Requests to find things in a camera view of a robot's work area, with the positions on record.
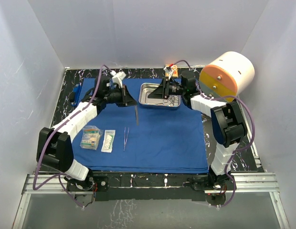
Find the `metal instrument tray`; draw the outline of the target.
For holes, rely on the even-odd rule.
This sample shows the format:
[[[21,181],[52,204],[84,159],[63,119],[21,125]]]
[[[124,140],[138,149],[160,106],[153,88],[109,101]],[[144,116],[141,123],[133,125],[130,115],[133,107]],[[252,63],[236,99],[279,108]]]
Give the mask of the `metal instrument tray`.
[[[148,95],[158,87],[156,83],[143,83],[139,93],[139,103],[144,107],[150,108],[164,108],[164,109],[177,109],[178,107],[164,106],[163,99],[149,99]]]

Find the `steel forceps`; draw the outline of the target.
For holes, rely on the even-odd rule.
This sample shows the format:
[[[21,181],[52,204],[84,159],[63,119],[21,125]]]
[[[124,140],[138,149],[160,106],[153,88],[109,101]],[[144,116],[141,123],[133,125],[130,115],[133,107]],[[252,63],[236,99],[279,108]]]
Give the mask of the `steel forceps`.
[[[129,134],[129,127],[124,128],[124,151],[126,149],[126,144],[128,140],[128,134]]]
[[[137,107],[137,105],[135,106],[135,118],[136,118],[136,124],[138,126],[139,125],[139,119],[138,119],[138,107]]]

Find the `white suture packet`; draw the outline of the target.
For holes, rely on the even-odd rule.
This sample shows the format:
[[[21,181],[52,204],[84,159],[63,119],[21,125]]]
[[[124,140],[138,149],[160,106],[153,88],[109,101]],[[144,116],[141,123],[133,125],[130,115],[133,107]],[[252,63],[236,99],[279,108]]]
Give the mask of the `white suture packet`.
[[[115,130],[105,130],[101,152],[103,152],[103,153],[111,153],[112,152],[115,134],[116,134]]]

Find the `blue surgical drape cloth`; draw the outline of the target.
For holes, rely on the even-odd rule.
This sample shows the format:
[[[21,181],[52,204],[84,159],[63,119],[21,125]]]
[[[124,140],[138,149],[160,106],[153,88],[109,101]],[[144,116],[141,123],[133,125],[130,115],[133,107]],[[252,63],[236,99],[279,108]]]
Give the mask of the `blue surgical drape cloth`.
[[[148,173],[207,173],[208,163],[201,113],[177,109],[109,104],[93,120],[102,130],[115,130],[111,153],[83,149],[82,133],[72,142],[74,158],[92,170]],[[129,127],[124,151],[124,128]]]

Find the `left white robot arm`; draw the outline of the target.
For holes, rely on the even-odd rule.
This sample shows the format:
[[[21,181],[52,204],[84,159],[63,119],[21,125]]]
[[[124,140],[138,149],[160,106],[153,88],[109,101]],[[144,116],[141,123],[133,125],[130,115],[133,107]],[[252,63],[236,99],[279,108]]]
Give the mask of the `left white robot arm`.
[[[136,100],[123,84],[124,72],[111,72],[110,76],[98,76],[95,86],[89,89],[78,106],[60,123],[52,128],[44,127],[39,132],[37,148],[37,169],[47,166],[67,176],[83,190],[90,190],[94,185],[91,169],[77,162],[74,158],[72,142],[77,134],[107,104],[118,107],[136,106]]]

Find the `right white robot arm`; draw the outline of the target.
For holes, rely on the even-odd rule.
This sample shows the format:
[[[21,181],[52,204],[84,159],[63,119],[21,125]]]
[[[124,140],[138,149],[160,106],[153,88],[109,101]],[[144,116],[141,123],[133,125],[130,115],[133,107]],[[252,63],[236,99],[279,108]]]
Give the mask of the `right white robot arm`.
[[[217,142],[214,159],[209,167],[207,183],[213,189],[220,189],[232,178],[231,163],[247,128],[238,103],[221,102],[199,90],[199,82],[194,72],[185,70],[181,81],[163,77],[158,87],[148,94],[150,99],[169,100],[170,96],[181,97],[185,106],[200,111],[211,118],[214,138]]]

